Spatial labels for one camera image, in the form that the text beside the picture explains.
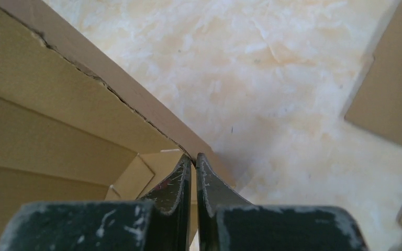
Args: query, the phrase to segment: cardboard edge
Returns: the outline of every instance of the cardboard edge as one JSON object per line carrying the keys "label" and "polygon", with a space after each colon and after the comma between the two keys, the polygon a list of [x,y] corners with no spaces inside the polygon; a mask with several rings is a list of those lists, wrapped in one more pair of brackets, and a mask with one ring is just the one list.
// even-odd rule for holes
{"label": "cardboard edge", "polygon": [[190,204],[190,232],[188,242],[191,244],[195,238],[196,232],[198,232],[198,204]]}
{"label": "cardboard edge", "polygon": [[42,0],[0,0],[0,8],[37,33],[48,48],[56,50],[80,71],[100,78],[126,106],[192,159],[200,152],[206,154],[218,176],[228,185],[235,186],[230,170],[206,142],[46,3]]}

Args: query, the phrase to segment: cardboard box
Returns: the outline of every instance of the cardboard box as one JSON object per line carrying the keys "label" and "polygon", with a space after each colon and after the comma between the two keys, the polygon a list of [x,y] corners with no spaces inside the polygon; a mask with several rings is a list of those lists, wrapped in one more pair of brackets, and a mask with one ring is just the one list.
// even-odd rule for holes
{"label": "cardboard box", "polygon": [[42,0],[0,0],[0,235],[23,203],[134,200],[199,152],[234,185],[204,141]]}
{"label": "cardboard box", "polygon": [[402,145],[402,2],[374,52],[348,121]]}

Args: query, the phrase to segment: brown cardboard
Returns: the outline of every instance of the brown cardboard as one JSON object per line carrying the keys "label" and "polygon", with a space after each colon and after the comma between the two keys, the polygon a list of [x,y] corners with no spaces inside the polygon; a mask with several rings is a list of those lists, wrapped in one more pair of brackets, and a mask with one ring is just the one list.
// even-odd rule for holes
{"label": "brown cardboard", "polygon": [[42,34],[49,47],[81,71],[102,79],[128,107],[193,159],[199,152],[205,153],[215,172],[227,184],[235,185],[230,172],[204,141],[46,3],[42,0],[0,0],[0,8]]}
{"label": "brown cardboard", "polygon": [[374,58],[345,118],[402,145],[402,2]]}
{"label": "brown cardboard", "polygon": [[233,186],[204,141],[42,0],[0,1],[0,234],[23,203],[135,199],[183,152],[206,153]]}
{"label": "brown cardboard", "polygon": [[192,203],[190,205],[190,233],[188,236],[189,243],[193,242],[196,231],[198,231],[198,205]]}

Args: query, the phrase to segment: cardboard panel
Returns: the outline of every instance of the cardboard panel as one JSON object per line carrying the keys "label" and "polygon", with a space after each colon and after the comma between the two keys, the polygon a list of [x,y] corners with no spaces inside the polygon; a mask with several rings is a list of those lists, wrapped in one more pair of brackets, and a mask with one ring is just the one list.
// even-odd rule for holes
{"label": "cardboard panel", "polygon": [[197,194],[197,190],[196,190],[196,169],[195,166],[192,165],[192,187],[191,187],[191,195],[190,195],[190,200],[192,201],[192,203],[198,203],[197,198],[196,198],[196,194]]}
{"label": "cardboard panel", "polygon": [[0,99],[0,166],[112,184],[136,153]]}
{"label": "cardboard panel", "polygon": [[102,200],[106,186],[0,168],[0,235],[23,203]]}
{"label": "cardboard panel", "polygon": [[346,119],[402,145],[402,2]]}
{"label": "cardboard panel", "polygon": [[135,200],[152,180],[154,173],[142,161],[135,157],[127,169],[107,192],[106,200],[113,200],[112,192],[121,200]]}
{"label": "cardboard panel", "polygon": [[0,97],[135,152],[176,148],[101,81],[46,48],[1,10]]}
{"label": "cardboard panel", "polygon": [[198,153],[205,153],[215,172],[229,185],[235,185],[230,171],[202,139],[42,0],[0,0],[0,8],[42,32],[52,48],[78,64],[82,71],[100,77],[129,107],[193,159]]}
{"label": "cardboard panel", "polygon": [[196,231],[198,231],[198,204],[192,203],[190,205],[190,233],[188,236],[189,243],[192,243]]}

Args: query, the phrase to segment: cardboard corner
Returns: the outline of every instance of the cardboard corner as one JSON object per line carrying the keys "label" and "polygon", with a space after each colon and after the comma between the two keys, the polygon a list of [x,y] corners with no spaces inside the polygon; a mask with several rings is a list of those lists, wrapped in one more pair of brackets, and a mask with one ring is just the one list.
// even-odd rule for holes
{"label": "cardboard corner", "polygon": [[196,158],[198,153],[205,153],[218,176],[228,185],[235,185],[231,171],[206,142],[44,1],[0,0],[0,8],[43,34],[45,43],[67,60],[101,78],[132,111],[146,118],[187,155]]}
{"label": "cardboard corner", "polygon": [[105,200],[135,200],[155,173],[137,155],[119,178],[109,186]]}

